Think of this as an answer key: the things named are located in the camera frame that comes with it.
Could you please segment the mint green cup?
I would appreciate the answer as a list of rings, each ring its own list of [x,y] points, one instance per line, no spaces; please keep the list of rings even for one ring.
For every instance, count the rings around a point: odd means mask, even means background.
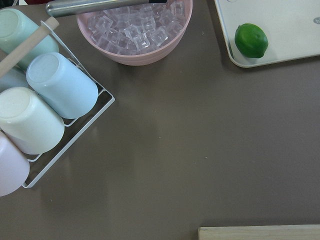
[[[28,18],[21,11],[14,8],[4,8],[0,10],[0,49],[6,54],[11,53],[23,41],[25,41],[38,25]],[[18,66],[26,70],[34,58],[39,55],[59,52],[57,42],[46,36],[37,46],[35,46],[25,57],[18,62]]]

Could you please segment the cream rabbit tray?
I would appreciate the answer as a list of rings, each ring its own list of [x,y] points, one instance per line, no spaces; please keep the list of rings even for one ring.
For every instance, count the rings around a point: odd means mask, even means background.
[[[230,60],[242,68],[318,56],[320,2],[318,0],[216,0],[215,7]],[[261,58],[247,58],[235,45],[242,24],[254,24],[267,36]]]

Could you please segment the cream white cup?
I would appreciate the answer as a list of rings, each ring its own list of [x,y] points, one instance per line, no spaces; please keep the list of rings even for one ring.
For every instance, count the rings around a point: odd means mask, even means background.
[[[0,128],[29,155],[50,151],[65,132],[62,118],[26,87],[12,87],[0,93]]]

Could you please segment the pink bowl of ice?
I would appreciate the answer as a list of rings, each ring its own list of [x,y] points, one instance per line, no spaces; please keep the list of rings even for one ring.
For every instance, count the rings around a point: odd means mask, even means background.
[[[145,66],[170,54],[183,38],[193,10],[191,0],[144,3],[76,16],[87,42],[107,58]]]

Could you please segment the light blue cup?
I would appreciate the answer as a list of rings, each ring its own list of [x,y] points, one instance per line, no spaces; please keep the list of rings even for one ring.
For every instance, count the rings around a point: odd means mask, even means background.
[[[37,56],[26,71],[28,84],[65,119],[86,115],[98,100],[98,87],[58,52]]]

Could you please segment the pink cup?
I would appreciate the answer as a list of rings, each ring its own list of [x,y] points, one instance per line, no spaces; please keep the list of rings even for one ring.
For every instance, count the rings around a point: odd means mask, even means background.
[[[27,158],[0,132],[0,196],[6,196],[20,188],[29,172]]]

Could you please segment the green lime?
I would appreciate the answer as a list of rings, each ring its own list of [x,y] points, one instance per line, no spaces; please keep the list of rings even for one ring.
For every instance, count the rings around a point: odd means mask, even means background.
[[[253,59],[262,58],[269,46],[264,31],[252,23],[244,23],[238,26],[235,31],[234,42],[243,56]]]

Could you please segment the wooden cutting board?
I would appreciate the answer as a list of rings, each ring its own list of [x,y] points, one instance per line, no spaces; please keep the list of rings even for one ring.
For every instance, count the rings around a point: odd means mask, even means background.
[[[318,240],[318,224],[200,227],[199,240]]]

